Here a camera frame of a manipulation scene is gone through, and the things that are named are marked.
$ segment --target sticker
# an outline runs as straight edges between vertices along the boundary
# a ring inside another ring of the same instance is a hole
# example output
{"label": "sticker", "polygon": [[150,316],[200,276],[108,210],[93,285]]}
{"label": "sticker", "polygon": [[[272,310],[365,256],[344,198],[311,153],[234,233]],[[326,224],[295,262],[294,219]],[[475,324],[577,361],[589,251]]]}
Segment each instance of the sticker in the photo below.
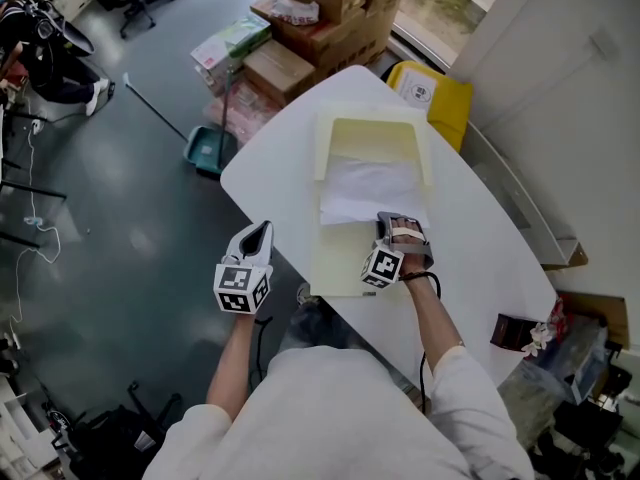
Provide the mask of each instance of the sticker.
{"label": "sticker", "polygon": [[396,92],[413,108],[429,113],[437,84],[435,78],[413,69],[405,69],[398,80]]}

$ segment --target desk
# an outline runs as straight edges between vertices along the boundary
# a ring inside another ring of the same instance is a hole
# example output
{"label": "desk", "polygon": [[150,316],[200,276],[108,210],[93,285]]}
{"label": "desk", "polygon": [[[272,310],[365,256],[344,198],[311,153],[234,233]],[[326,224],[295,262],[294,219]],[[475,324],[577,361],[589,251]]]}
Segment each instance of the desk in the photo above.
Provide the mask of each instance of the desk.
{"label": "desk", "polygon": [[[236,155],[221,183],[253,221],[270,220],[275,246],[304,278],[311,270],[315,111],[322,101],[406,105],[361,66],[317,85],[276,115]],[[500,384],[523,354],[489,343],[498,313],[546,320],[555,291],[526,242],[464,160],[431,127],[434,188],[428,231],[442,301],[466,346]],[[422,344],[406,297],[388,307],[375,297],[327,302],[411,382],[419,384]],[[433,380],[425,368],[425,385]]]}

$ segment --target white paper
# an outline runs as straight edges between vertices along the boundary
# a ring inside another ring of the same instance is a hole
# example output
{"label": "white paper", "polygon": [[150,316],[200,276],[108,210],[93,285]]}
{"label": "white paper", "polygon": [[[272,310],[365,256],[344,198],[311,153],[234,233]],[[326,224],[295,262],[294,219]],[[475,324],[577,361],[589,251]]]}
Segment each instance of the white paper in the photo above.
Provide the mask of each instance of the white paper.
{"label": "white paper", "polygon": [[413,69],[405,69],[396,92],[413,108],[422,109],[428,114],[436,85],[435,78]]}
{"label": "white paper", "polygon": [[320,223],[375,221],[378,212],[394,212],[428,228],[423,189],[417,163],[363,162],[331,155],[320,192]]}

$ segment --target hand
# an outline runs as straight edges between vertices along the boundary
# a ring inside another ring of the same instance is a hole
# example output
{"label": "hand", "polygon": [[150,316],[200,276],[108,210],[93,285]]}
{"label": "hand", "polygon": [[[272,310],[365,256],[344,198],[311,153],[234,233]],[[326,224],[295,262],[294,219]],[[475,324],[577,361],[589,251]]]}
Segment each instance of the hand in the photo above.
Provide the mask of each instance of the hand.
{"label": "hand", "polygon": [[[406,219],[392,219],[392,228],[409,228],[414,231],[420,231],[418,224],[415,222],[409,222]],[[394,236],[393,243],[395,244],[423,244],[424,242],[418,238],[412,236]],[[400,275],[404,276],[413,272],[422,272],[424,270],[424,256],[422,254],[405,254],[402,266],[400,267]]]}

